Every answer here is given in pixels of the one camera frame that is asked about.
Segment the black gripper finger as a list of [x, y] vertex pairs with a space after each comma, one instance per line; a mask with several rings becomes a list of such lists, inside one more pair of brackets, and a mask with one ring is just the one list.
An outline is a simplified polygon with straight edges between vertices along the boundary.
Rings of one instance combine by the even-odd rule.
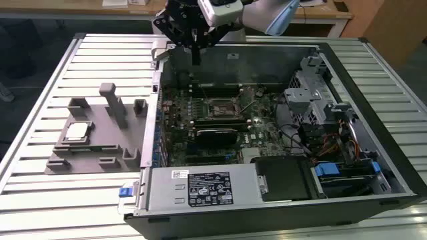
[[196, 29], [196, 65], [201, 63], [201, 50], [216, 45], [232, 28], [232, 24], [224, 24], [212, 29], [208, 25]]
[[196, 42], [189, 20], [189, 15], [185, 12], [162, 9], [156, 14], [152, 23], [174, 45], [189, 51], [192, 65], [196, 66]]

